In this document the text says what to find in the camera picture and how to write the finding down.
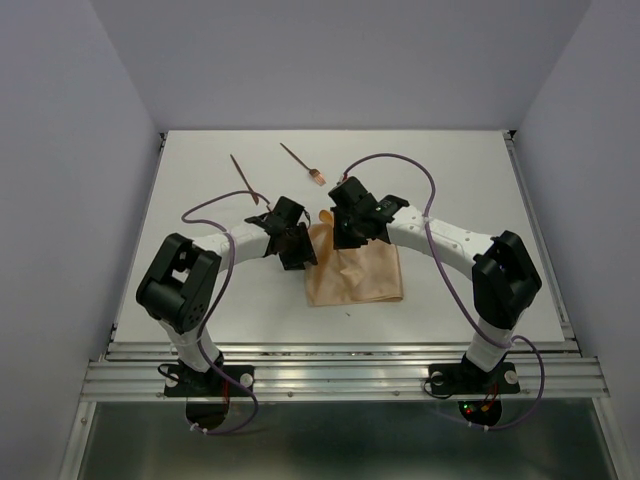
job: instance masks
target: white table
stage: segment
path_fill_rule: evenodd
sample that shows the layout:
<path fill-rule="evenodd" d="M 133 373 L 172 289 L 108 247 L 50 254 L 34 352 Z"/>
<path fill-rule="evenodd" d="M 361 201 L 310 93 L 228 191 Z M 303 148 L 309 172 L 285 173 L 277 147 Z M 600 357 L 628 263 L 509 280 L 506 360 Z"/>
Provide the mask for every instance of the white table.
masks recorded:
<path fill-rule="evenodd" d="M 280 147 L 285 143 L 327 178 L 318 187 Z M 180 215 L 206 199 L 244 189 L 229 154 L 239 161 L 253 187 L 275 202 L 281 195 L 305 205 L 312 219 L 332 203 L 327 192 L 355 160 L 393 152 L 420 161 L 436 180 L 432 215 L 482 233 L 518 233 L 543 277 L 543 288 L 517 331 L 533 341 L 562 341 L 558 308 L 546 280 L 532 227 L 500 132 L 453 131 L 172 131 L 157 173 L 121 311 L 115 341 L 167 342 L 165 332 L 135 302 L 135 291 L 163 239 L 214 233 L 184 225 Z M 419 170 L 397 160 L 373 160 L 352 172 L 377 198 L 395 194 L 422 209 L 428 194 Z M 263 213 L 249 196 L 208 207 L 209 218 L 231 227 Z M 239 265 L 227 295 L 209 323 L 214 342 L 253 343 L 460 343 L 472 330 L 457 309 L 433 260 L 400 250 L 405 298 L 312 308 L 303 272 L 285 272 L 277 257 Z M 471 283 L 450 270 L 471 311 Z"/>

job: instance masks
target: gray wall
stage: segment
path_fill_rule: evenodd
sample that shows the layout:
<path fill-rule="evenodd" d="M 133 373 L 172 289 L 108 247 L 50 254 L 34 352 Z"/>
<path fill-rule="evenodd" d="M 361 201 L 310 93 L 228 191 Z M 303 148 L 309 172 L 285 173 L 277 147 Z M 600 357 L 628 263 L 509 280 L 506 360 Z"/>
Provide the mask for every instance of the gray wall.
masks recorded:
<path fill-rule="evenodd" d="M 596 0 L 516 145 L 581 345 L 640 458 L 640 2 Z"/>
<path fill-rule="evenodd" d="M 92 0 L 160 128 L 516 128 L 587 0 Z"/>
<path fill-rule="evenodd" d="M 0 14 L 0 478 L 57 476 L 105 345 L 157 133 L 85 0 Z"/>

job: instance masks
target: folded cloth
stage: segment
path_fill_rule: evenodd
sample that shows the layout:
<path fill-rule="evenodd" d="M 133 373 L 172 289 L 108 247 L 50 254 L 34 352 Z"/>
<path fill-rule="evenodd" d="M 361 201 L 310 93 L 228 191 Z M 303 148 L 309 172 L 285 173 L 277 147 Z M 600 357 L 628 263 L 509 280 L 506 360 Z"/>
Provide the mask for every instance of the folded cloth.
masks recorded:
<path fill-rule="evenodd" d="M 307 266 L 305 289 L 313 307 L 403 299 L 400 259 L 395 245 L 373 240 L 360 248 L 333 249 L 333 216 L 309 228 L 318 265 Z"/>

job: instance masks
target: orange cloth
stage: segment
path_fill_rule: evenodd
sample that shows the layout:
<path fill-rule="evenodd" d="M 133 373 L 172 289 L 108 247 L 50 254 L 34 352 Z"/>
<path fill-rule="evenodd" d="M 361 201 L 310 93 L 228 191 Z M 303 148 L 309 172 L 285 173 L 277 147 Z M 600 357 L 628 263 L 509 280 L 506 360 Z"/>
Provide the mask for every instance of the orange cloth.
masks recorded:
<path fill-rule="evenodd" d="M 318 265 L 307 266 L 305 288 L 313 307 L 403 299 L 400 259 L 395 245 L 374 240 L 356 249 L 333 249 L 333 216 L 309 228 Z"/>

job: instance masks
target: screw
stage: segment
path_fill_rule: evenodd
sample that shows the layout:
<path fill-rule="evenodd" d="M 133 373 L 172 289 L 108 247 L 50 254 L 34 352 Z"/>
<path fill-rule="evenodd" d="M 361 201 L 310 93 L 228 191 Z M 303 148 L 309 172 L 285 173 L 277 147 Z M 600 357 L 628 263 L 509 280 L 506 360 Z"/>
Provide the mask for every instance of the screw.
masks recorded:
<path fill-rule="evenodd" d="M 251 374 L 249 373 L 243 373 L 240 376 L 240 384 L 243 387 L 250 387 L 251 385 L 253 385 L 253 377 L 251 376 Z"/>
<path fill-rule="evenodd" d="M 504 373 L 504 379 L 509 385 L 515 385 L 518 383 L 518 374 L 513 370 L 507 370 Z"/>

